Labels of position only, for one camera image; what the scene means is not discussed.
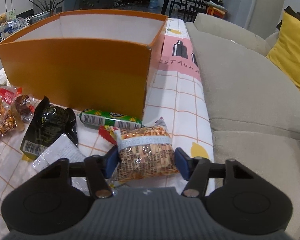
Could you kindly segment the lemon pattern tablecloth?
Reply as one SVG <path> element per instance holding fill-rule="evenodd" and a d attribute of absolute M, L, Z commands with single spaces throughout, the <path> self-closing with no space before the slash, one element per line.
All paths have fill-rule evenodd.
<path fill-rule="evenodd" d="M 193 46 L 183 20 L 170 18 L 160 68 L 146 100 L 143 124 L 165 120 L 173 147 L 188 155 L 213 159 L 212 132 Z M 20 150 L 23 132 L 0 138 L 0 239 L 8 233 L 2 200 L 35 171 Z"/>

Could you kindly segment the black snack packet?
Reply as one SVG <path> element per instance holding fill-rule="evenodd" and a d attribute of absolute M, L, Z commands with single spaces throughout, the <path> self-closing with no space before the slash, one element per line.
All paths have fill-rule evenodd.
<path fill-rule="evenodd" d="M 20 150 L 27 158 L 35 160 L 63 134 L 78 145 L 73 109 L 53 105 L 48 97 L 44 97 L 34 111 Z"/>

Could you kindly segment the beige sofa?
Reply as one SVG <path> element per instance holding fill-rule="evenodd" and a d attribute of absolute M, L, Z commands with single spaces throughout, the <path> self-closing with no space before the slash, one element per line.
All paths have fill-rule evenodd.
<path fill-rule="evenodd" d="M 292 201 L 286 232 L 300 239 L 300 92 L 235 24 L 199 14 L 186 24 L 205 94 L 214 159 L 236 159 Z"/>

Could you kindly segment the black dining table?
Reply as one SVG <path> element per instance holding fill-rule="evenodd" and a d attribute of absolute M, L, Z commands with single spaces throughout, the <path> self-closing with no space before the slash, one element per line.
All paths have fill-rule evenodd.
<path fill-rule="evenodd" d="M 174 8 L 177 8 L 177 13 L 183 13 L 184 21 L 193 21 L 199 13 L 206 13 L 208 2 L 212 1 L 218 5 L 219 0 L 164 0 L 161 14 L 165 15 L 168 10 L 170 17 Z"/>

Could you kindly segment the brown nut snack packet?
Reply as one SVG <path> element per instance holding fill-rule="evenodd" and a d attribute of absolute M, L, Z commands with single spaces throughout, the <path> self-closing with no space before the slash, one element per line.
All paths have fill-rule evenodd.
<path fill-rule="evenodd" d="M 0 137 L 11 131 L 22 132 L 25 129 L 24 122 L 15 106 L 10 106 L 0 99 Z"/>

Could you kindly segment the yellow cushion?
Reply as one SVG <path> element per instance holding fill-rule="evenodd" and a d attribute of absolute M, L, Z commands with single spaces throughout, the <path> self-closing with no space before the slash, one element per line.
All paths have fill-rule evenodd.
<path fill-rule="evenodd" d="M 300 20 L 284 12 L 277 42 L 267 55 L 300 90 Z"/>

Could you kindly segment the red braised meat packet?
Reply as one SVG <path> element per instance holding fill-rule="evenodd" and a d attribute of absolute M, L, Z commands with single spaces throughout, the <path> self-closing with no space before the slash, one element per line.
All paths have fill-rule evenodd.
<path fill-rule="evenodd" d="M 21 87 L 0 86 L 0 110 L 7 113 L 15 108 L 21 120 L 29 123 L 34 114 L 34 98 L 32 95 L 23 94 Z"/>

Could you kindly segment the white clear snack packet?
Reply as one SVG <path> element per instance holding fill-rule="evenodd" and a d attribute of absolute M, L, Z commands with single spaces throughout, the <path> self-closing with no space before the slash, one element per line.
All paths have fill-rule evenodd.
<path fill-rule="evenodd" d="M 40 172 L 59 159 L 68 159 L 70 163 L 79 163 L 85 156 L 68 138 L 62 134 L 50 147 L 48 147 L 33 163 L 32 167 Z"/>

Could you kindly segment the blue water jug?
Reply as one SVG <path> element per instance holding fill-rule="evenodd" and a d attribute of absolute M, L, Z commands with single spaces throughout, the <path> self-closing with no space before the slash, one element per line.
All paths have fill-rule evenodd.
<path fill-rule="evenodd" d="M 150 0 L 149 1 L 149 9 L 155 9 L 158 6 L 158 0 Z"/>

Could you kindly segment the orange cardboard box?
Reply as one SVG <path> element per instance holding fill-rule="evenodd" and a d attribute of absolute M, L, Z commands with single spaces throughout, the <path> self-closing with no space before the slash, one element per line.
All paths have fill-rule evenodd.
<path fill-rule="evenodd" d="M 129 10 L 63 12 L 0 42 L 0 61 L 10 84 L 37 99 L 142 119 L 167 20 Z"/>

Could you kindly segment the green sausage snack tube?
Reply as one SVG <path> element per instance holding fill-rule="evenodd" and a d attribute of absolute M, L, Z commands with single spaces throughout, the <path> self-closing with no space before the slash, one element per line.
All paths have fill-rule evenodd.
<path fill-rule="evenodd" d="M 134 130 L 142 127 L 142 122 L 133 116 L 87 109 L 78 115 L 84 126 L 99 129 L 101 126 L 112 126 L 120 129 Z"/>

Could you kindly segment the teddy bear calendar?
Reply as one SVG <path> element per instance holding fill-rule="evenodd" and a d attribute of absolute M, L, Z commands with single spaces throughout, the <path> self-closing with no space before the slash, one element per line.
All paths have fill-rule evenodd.
<path fill-rule="evenodd" d="M 14 9 L 0 15 L 0 37 L 4 37 L 5 35 L 2 36 L 2 33 L 7 33 L 8 29 L 12 28 L 9 23 L 15 19 L 16 14 Z"/>

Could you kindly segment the orange stool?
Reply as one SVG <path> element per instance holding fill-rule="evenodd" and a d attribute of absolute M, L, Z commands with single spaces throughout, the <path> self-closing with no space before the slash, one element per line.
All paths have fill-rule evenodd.
<path fill-rule="evenodd" d="M 221 19 L 223 19 L 224 16 L 226 15 L 225 11 L 222 11 L 221 9 L 218 9 L 217 7 L 213 7 L 213 6 L 208 6 L 206 13 L 208 15 L 221 18 Z"/>

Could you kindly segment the potted plant grey pot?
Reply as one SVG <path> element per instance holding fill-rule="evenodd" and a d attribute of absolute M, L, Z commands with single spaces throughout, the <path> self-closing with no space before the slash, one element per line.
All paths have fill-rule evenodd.
<path fill-rule="evenodd" d="M 35 7 L 40 10 L 40 13 L 37 13 L 30 17 L 30 24 L 35 24 L 41 20 L 44 20 L 50 16 L 52 16 L 55 12 L 57 7 L 62 4 L 65 0 L 29 0 Z"/>

